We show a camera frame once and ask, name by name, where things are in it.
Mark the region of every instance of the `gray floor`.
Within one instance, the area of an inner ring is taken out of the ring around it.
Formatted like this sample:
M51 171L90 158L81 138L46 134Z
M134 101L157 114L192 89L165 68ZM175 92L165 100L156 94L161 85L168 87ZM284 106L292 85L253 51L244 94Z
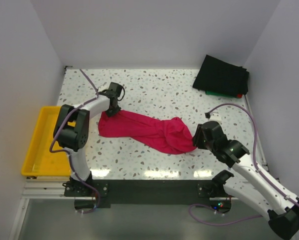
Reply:
M184 205L113 205L83 217L73 200L31 200L20 240L279 240L263 218L231 226L206 226L193 220ZM240 201L225 217L196 208L213 223L255 215Z

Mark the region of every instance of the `red cloth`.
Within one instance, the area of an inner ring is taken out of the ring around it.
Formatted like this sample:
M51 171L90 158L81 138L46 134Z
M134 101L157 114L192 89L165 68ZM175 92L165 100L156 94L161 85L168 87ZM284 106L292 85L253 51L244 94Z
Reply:
M131 137L166 154L183 154L196 149L188 127L179 117L158 120L124 110L108 117L102 112L98 131L102 137Z

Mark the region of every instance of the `folded garment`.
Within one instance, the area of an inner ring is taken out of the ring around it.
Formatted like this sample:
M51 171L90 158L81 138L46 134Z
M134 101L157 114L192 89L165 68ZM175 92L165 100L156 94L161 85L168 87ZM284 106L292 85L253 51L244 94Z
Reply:
M98 131L102 137L131 137L166 154L183 154L196 149L190 130L179 117L158 120L125 110L108 117L103 112Z
M193 88L237 98L248 92L248 78L245 68L206 55Z

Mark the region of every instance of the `green object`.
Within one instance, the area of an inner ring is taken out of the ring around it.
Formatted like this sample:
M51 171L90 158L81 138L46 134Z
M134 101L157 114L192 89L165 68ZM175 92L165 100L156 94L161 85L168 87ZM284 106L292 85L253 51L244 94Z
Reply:
M233 96L229 96L226 94L221 94L213 91L205 91L206 95L213 95L213 96L221 96L221 97L227 97L227 98L234 98Z

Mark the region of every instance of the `speckled table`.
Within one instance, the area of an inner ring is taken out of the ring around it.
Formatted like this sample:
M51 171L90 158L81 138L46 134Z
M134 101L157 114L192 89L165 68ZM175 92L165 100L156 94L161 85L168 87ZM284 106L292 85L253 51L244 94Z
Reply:
M244 99L206 95L192 88L196 69L85 69L96 86L116 82L126 89L119 103L124 110L166 120L180 117L192 135L206 121L204 113L223 103L246 107ZM68 69L58 105L75 105L95 96L79 70ZM253 131L248 116L232 106L217 110L229 139L236 139L252 150ZM129 137L99 136L100 116L91 119L86 159L94 179L212 179L227 166L208 150L170 155L161 153Z

